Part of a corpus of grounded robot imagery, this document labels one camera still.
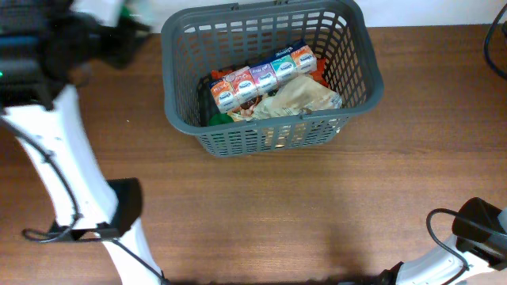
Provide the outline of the green lid cheese shaker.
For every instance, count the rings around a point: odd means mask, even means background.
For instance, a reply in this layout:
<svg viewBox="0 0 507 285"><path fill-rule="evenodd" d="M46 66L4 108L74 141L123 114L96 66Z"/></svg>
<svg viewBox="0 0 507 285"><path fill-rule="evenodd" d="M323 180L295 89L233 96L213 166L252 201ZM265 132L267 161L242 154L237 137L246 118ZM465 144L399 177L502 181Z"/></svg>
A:
<svg viewBox="0 0 507 285"><path fill-rule="evenodd" d="M215 114L209 121L208 125L211 126L217 126L222 124L230 124L233 123L234 120L232 117L227 115L226 113L218 113Z"/></svg>

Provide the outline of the blue tissue multipack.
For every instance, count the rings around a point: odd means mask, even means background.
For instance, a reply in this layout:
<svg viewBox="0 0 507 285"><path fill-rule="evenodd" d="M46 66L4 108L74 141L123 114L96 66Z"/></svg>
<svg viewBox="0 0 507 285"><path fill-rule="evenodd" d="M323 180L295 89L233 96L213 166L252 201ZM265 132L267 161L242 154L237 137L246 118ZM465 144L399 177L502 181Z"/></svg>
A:
<svg viewBox="0 0 507 285"><path fill-rule="evenodd" d="M287 84L302 74L318 69L318 60L304 40L260 61L237 70L214 70L209 84L212 98L221 113L234 111L248 101Z"/></svg>

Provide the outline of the tan crinkled snack bag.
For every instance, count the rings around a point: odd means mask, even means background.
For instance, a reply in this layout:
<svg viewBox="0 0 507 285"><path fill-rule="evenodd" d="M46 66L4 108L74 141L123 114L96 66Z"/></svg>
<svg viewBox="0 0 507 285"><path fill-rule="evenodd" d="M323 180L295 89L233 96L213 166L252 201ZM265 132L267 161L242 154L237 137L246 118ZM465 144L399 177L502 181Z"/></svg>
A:
<svg viewBox="0 0 507 285"><path fill-rule="evenodd" d="M274 97L269 97L266 94L264 96L255 97L243 104L236 109L227 113L234 122L239 121L251 121L251 120L263 120L271 117L269 110L273 102Z"/></svg>

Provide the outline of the cream bag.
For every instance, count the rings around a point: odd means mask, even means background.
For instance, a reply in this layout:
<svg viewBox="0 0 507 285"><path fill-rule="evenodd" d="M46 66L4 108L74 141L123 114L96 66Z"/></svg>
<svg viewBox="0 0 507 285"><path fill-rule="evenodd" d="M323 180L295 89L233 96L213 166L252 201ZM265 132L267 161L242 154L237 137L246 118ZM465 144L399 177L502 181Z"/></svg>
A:
<svg viewBox="0 0 507 285"><path fill-rule="evenodd" d="M340 108L341 95L317 83L313 78L300 75L278 89L272 97L263 99L254 109L252 118L263 120L301 113Z"/></svg>

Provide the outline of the orange spaghetti package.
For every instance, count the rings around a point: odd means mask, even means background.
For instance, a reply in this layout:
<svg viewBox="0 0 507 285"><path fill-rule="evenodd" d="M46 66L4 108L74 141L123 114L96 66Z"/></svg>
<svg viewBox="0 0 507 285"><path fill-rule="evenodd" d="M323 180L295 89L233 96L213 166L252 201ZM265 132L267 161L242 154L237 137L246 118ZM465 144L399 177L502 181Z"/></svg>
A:
<svg viewBox="0 0 507 285"><path fill-rule="evenodd" d="M318 59L317 60L317 70L314 72L311 72L311 76L316 82L320 83L321 85L323 85L325 87L328 87L329 84L327 83L327 81L323 77L325 66L326 66L326 61L324 59ZM212 70L211 76L214 80L217 80L217 79L220 79L220 78L224 77L225 75L230 74L232 72L233 72L233 70L231 70L231 69Z"/></svg>

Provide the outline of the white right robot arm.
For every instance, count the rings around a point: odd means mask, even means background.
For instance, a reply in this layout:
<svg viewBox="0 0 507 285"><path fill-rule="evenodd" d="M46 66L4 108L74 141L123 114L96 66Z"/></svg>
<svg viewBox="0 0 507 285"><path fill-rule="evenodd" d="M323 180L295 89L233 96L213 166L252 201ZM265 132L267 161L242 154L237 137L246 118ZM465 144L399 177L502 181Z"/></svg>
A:
<svg viewBox="0 0 507 285"><path fill-rule="evenodd" d="M451 215L452 233L441 241L432 219ZM400 262L381 272L374 284L450 285L483 273L506 269L506 209L478 197L469 199L458 211L437 208L425 220L436 247L416 260Z"/></svg>

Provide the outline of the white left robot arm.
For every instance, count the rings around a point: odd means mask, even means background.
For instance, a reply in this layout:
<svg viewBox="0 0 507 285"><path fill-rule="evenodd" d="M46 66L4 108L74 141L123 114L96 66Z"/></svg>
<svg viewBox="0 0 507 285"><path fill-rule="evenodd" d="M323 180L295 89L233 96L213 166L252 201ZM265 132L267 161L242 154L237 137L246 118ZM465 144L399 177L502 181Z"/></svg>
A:
<svg viewBox="0 0 507 285"><path fill-rule="evenodd" d="M98 59L125 68L154 25L148 1L4 1L1 125L29 156L51 198L49 230L25 239L101 243L124 284L164 284L145 238L142 188L106 179L86 136L71 72Z"/></svg>

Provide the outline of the grey plastic slotted basket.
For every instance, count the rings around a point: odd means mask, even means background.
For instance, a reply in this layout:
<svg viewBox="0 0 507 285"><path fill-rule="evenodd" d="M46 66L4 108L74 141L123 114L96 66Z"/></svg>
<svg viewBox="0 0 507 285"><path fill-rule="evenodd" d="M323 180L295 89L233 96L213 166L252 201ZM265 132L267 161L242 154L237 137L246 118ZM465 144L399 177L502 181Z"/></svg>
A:
<svg viewBox="0 0 507 285"><path fill-rule="evenodd" d="M211 72L255 64L304 40L326 64L338 109L212 126L218 113ZM384 84L360 7L353 1L269 1L183 9L161 30L165 114L217 157L329 142L354 116L373 109Z"/></svg>

